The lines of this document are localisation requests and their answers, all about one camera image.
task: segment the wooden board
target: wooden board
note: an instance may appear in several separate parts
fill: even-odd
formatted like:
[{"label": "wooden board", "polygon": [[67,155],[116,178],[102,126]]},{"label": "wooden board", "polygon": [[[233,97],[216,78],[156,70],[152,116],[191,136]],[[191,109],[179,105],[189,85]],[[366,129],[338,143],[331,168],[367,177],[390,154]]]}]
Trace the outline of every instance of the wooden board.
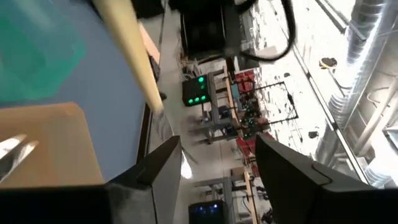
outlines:
[{"label": "wooden board", "polygon": [[248,192],[248,198],[249,198],[249,209],[252,217],[253,224],[258,224],[257,221],[257,213],[254,208],[254,200],[253,200],[253,192],[252,188],[250,185],[250,176],[248,172],[244,173],[244,182],[246,183],[246,190]]},{"label": "wooden board", "polygon": [[141,31],[141,36],[148,54],[155,59],[158,65],[160,65],[160,52],[141,22],[139,23],[139,30]]},{"label": "wooden board", "polygon": [[[226,66],[224,66],[224,74],[227,76],[227,78],[225,79],[225,85],[226,85],[226,91],[227,91],[227,95],[228,95],[228,106],[230,108],[234,108],[235,107],[235,103],[234,103],[234,98],[232,97],[232,91],[231,91],[231,84],[229,83],[229,78],[228,78],[228,72],[226,70]],[[232,115],[232,125],[235,128],[240,128],[241,125],[239,123],[239,118],[236,114],[236,110],[235,109],[231,109],[231,115]],[[238,130],[238,136],[240,138],[243,138],[243,131],[242,130]]]},{"label": "wooden board", "polygon": [[0,189],[104,183],[84,112],[76,104],[2,109],[0,123],[0,141],[24,134],[24,144],[37,142]]}]

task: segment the black box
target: black box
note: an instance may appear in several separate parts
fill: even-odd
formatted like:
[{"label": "black box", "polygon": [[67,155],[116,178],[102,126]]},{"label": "black box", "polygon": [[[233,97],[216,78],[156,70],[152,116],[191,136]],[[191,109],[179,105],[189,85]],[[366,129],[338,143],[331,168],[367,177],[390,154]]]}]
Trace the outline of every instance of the black box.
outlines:
[{"label": "black box", "polygon": [[228,206],[222,200],[194,203],[188,212],[189,224],[228,224]]},{"label": "black box", "polygon": [[209,81],[206,75],[182,82],[182,101],[185,106],[195,106],[210,101]]}]

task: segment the black cable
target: black cable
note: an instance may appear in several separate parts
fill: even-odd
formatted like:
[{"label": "black cable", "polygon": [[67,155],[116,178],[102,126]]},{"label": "black cable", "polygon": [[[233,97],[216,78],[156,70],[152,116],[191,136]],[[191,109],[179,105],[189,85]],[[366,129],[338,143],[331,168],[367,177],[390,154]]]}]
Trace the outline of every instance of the black cable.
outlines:
[{"label": "black cable", "polygon": [[[286,49],[279,55],[275,55],[275,56],[272,56],[269,58],[259,57],[259,56],[252,55],[252,54],[249,54],[249,53],[246,53],[243,51],[240,51],[241,56],[246,57],[251,60],[258,61],[258,62],[275,62],[276,60],[281,59],[282,57],[285,57],[289,53],[289,51],[292,49],[292,47],[294,45],[294,41],[296,39],[296,24],[295,24],[292,2],[291,2],[291,0],[280,0],[280,1],[284,8],[284,12],[286,15],[287,28],[289,31],[289,39],[287,40]],[[250,4],[250,7],[251,7],[256,1],[250,0],[250,1],[246,1],[246,2],[249,2],[248,4]],[[241,10],[244,9],[244,7],[247,7],[246,5],[243,6],[243,3],[240,6],[241,6]]]}]

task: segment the yellow object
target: yellow object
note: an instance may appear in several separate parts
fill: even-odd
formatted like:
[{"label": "yellow object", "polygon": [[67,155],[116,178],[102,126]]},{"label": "yellow object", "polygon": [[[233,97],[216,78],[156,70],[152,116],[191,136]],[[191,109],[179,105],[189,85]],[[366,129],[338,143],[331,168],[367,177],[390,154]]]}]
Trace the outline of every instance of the yellow object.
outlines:
[{"label": "yellow object", "polygon": [[122,50],[149,107],[155,114],[161,113],[164,107],[131,1],[94,0],[94,4]]}]

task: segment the cardboard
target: cardboard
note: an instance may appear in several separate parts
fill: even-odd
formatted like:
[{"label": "cardboard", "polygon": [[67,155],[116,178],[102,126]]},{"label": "cardboard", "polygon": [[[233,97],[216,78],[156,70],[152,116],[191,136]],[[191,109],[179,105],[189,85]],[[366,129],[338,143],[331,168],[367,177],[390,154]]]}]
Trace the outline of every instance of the cardboard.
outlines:
[{"label": "cardboard", "polygon": [[74,103],[0,110],[0,141],[20,134],[34,149],[0,189],[103,184],[84,112]]}]

